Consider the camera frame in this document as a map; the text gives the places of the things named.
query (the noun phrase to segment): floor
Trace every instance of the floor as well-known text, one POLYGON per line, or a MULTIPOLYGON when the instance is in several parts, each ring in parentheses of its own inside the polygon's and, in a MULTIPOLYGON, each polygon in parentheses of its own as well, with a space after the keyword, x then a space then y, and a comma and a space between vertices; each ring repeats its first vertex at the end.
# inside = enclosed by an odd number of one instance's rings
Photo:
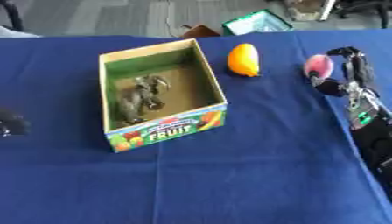
MULTIPOLYGON (((13 0, 29 32, 45 36, 115 35, 179 36, 182 25, 204 24, 221 31, 221 24, 251 11, 270 9, 296 30, 379 28, 372 12, 348 19, 334 15, 325 22, 293 22, 280 1, 265 0, 13 0)), ((7 20, 0 9, 0 24, 7 20)))

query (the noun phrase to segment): cable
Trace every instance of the cable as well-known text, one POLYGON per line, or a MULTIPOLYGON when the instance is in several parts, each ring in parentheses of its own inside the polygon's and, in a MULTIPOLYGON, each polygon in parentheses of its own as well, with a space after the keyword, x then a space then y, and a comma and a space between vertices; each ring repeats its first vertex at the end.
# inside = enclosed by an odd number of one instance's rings
POLYGON ((171 35, 172 38, 178 38, 177 36, 175 36, 172 33, 172 26, 170 25, 169 19, 171 18, 171 7, 172 7, 172 1, 171 0, 166 0, 167 2, 167 13, 166 13, 166 27, 167 27, 167 31, 169 32, 169 34, 171 35))

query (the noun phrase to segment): table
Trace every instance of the table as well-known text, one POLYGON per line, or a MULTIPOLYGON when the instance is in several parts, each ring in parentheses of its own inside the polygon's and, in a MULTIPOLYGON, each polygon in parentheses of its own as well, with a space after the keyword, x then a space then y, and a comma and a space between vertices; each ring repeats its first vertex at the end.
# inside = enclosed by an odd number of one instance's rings
POLYGON ((1 39, 1 105, 31 121, 30 135, 0 139, 2 223, 390 223, 391 205, 345 131, 344 102, 300 74, 314 53, 357 46, 392 106, 390 39, 203 38, 229 101, 225 126, 119 154, 102 134, 98 54, 172 39, 1 39), (262 78, 229 75, 227 54, 240 43, 262 54, 262 78))

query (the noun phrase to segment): yellow fruit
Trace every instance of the yellow fruit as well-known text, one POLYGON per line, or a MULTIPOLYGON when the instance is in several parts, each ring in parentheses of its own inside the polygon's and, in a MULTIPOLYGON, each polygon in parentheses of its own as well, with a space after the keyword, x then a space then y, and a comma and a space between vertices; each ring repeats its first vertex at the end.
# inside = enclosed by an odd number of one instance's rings
POLYGON ((259 54, 251 44, 238 45, 227 57, 228 67, 235 73, 258 76, 259 54))

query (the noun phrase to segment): fruit box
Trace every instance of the fruit box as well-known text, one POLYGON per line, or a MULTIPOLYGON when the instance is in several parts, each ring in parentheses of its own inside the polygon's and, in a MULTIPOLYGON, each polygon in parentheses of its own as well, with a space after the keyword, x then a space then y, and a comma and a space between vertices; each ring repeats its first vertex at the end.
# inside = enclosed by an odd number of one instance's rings
POLYGON ((227 101, 195 39, 100 55, 103 128, 115 152, 154 144, 223 125, 227 101), (146 122, 124 126, 118 95, 136 77, 170 83, 159 110, 144 109, 146 122))

